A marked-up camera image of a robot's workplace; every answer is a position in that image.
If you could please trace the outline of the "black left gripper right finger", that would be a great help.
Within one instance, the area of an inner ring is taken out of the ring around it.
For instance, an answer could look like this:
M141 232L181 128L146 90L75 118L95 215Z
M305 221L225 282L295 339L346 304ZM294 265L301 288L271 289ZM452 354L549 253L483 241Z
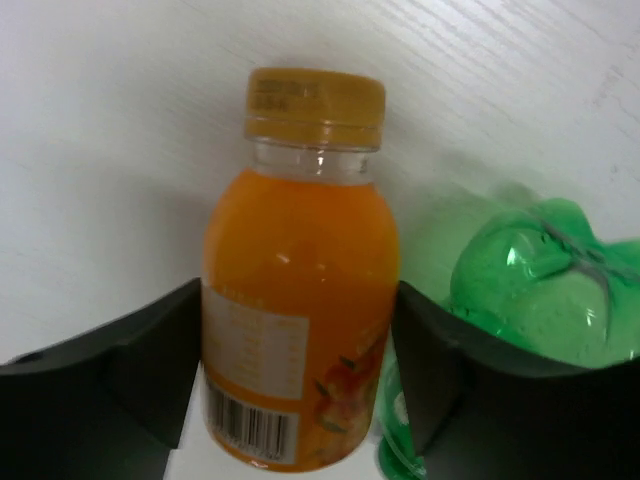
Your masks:
M527 352L401 283L392 337L430 479L635 479L639 363L585 369Z

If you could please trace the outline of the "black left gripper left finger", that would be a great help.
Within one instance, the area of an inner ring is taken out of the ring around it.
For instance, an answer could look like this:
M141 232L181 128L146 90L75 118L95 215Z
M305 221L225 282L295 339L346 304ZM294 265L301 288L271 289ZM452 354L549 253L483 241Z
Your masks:
M161 479L200 362L201 285L1 367L4 479Z

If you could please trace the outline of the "green plastic soda bottle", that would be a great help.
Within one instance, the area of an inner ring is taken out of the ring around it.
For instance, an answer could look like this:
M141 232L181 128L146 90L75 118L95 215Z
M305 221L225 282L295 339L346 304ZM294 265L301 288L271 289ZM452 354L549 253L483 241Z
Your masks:
M639 244L599 241L574 202L545 200L489 219L462 250L442 300L417 281L401 283L527 352L585 369L639 363ZM413 444L394 341L379 398L381 473L430 479Z

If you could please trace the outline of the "orange juice bottle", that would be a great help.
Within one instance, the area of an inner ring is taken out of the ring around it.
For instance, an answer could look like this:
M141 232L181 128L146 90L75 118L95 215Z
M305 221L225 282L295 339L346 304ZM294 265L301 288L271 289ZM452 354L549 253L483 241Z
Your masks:
M251 165L218 200L201 275L205 420L232 456L303 473L365 439L399 275L368 160L385 89L285 67L248 80Z

